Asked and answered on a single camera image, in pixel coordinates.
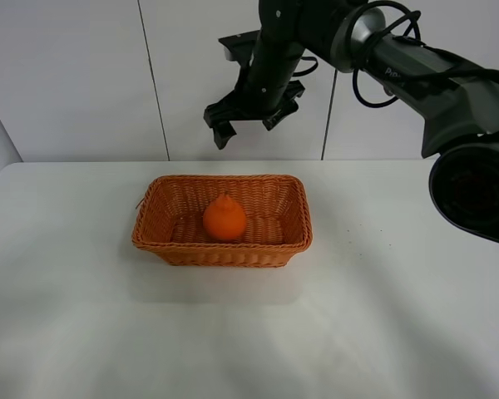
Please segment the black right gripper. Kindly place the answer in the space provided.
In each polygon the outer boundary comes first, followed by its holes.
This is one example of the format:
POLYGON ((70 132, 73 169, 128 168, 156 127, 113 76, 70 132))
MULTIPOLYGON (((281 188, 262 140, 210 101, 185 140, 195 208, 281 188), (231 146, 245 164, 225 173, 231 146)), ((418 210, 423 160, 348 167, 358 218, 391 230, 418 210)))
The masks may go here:
POLYGON ((219 150, 236 136, 231 121, 261 121, 271 131, 298 111, 295 98, 301 96, 304 88, 291 78, 303 53, 299 43, 279 42, 259 30, 249 63, 239 65, 233 91, 205 108, 204 119, 219 150))

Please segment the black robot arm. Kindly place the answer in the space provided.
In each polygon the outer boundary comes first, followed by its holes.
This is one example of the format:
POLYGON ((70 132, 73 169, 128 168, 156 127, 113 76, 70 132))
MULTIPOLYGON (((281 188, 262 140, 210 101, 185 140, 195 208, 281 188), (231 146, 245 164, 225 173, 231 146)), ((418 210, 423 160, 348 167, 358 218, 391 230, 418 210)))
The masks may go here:
POLYGON ((499 71, 422 41, 420 12, 391 1, 401 15, 387 23, 383 1, 262 1, 257 31, 224 37, 226 58, 240 65, 235 88, 205 108, 219 149, 234 121, 275 128, 298 110, 304 87, 297 65, 316 62, 379 82, 389 102, 424 120, 422 156, 435 156, 429 192, 452 225, 499 243, 499 71))

